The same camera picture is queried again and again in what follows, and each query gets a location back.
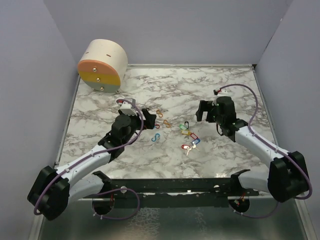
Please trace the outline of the blue carabiner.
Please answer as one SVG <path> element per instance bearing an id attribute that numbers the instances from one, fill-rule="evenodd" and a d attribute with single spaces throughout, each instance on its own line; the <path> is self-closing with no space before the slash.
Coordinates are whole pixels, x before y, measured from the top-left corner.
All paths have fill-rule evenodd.
<path id="1" fill-rule="evenodd" d="M 161 135 L 160 135 L 159 133 L 156 133 L 156 134 L 154 135 L 154 137 L 151 139 L 151 141 L 152 141 L 152 142 L 156 142 L 157 140 L 160 139 L 160 137 L 161 137 Z"/>

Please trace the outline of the blue tag key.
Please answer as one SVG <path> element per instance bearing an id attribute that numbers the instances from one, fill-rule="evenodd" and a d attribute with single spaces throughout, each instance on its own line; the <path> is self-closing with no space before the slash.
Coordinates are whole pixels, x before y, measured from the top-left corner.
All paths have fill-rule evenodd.
<path id="1" fill-rule="evenodd" d="M 198 147 L 197 147 L 197 144 L 199 144 L 199 143 L 200 143 L 200 139 L 199 139 L 199 138 L 196 138 L 196 139 L 194 139 L 194 140 L 191 142 L 191 147 L 192 147 L 193 149 L 196 149 L 196 150 L 199 151 L 199 149 L 198 149 Z"/>

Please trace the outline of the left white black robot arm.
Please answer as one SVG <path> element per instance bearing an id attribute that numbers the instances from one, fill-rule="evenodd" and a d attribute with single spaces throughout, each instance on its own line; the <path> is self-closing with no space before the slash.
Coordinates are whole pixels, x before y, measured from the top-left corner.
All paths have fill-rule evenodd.
<path id="1" fill-rule="evenodd" d="M 143 130 L 152 130 L 156 118 L 147 108 L 133 114 L 120 110 L 111 130 L 89 152 L 63 166 L 42 168 L 27 195 L 33 213 L 52 221 L 73 201 L 95 194 L 106 197 L 111 186 L 95 170 L 117 159 Z"/>

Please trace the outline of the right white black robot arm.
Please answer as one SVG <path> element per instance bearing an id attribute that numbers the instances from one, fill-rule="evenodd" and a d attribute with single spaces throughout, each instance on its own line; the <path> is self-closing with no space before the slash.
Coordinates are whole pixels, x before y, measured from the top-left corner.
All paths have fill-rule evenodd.
<path id="1" fill-rule="evenodd" d="M 231 97 L 220 96 L 214 101 L 201 100 L 195 113 L 196 120 L 215 123 L 217 132 L 231 141 L 248 149 L 268 168 L 267 172 L 254 172 L 246 169 L 232 175 L 229 189 L 240 196 L 247 189 L 270 193 L 283 203 L 289 199 L 310 192 L 310 180 L 304 156 L 289 152 L 254 132 L 249 124 L 237 117 L 235 104 Z"/>

